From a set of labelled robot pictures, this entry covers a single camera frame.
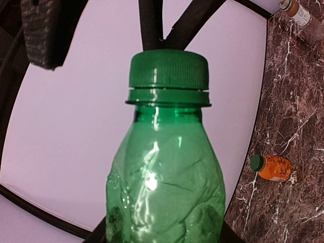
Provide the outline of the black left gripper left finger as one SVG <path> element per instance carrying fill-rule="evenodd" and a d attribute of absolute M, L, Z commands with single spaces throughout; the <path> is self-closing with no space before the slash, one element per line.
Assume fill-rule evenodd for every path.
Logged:
<path fill-rule="evenodd" d="M 85 239 L 85 243 L 106 243 L 106 218 L 104 217 L 92 233 Z"/>

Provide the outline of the brown coffee glass bottle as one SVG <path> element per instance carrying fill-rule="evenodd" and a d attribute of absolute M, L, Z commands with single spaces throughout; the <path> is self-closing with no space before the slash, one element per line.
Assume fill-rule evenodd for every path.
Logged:
<path fill-rule="evenodd" d="M 323 40 L 323 24 L 300 3 L 293 0 L 279 0 L 278 5 L 309 37 L 316 41 Z"/>

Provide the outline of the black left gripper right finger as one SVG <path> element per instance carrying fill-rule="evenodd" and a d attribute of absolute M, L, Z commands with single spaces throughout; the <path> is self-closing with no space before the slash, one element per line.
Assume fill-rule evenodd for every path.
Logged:
<path fill-rule="evenodd" d="M 245 243 L 224 221 L 220 234 L 220 243 Z"/>

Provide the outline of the green plastic bottle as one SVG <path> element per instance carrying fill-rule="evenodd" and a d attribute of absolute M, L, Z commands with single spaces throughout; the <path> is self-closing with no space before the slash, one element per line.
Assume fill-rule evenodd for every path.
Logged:
<path fill-rule="evenodd" d="M 218 242 L 220 165 L 202 123 L 209 90 L 130 88 L 134 120 L 106 183 L 107 242 Z"/>

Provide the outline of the green bottle cap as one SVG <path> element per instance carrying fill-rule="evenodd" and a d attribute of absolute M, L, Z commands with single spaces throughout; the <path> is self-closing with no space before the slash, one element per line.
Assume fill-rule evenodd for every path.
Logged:
<path fill-rule="evenodd" d="M 131 59 L 130 88 L 209 89 L 205 57 L 180 50 L 151 50 Z"/>

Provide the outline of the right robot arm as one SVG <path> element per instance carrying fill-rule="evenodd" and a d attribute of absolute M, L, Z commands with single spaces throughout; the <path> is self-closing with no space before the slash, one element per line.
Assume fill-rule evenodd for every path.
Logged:
<path fill-rule="evenodd" d="M 191 1 L 167 37 L 163 2 L 139 1 L 142 47 L 185 50 L 223 1 Z M 62 66 L 87 1 L 20 1 L 22 27 L 30 63 L 43 69 Z"/>

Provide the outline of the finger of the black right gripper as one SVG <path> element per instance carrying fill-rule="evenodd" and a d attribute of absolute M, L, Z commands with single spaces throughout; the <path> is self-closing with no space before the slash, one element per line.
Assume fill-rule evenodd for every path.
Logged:
<path fill-rule="evenodd" d="M 185 50 L 225 0 L 192 0 L 164 40 L 165 49 Z"/>
<path fill-rule="evenodd" d="M 138 0 L 143 50 L 164 48 L 163 0 Z"/>

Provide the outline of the orange juice bottle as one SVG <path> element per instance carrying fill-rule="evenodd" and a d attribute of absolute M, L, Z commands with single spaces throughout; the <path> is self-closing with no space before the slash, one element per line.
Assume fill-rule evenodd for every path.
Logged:
<path fill-rule="evenodd" d="M 254 155 L 250 159 L 250 168 L 269 181 L 288 181 L 292 173 L 291 163 L 277 155 Z"/>

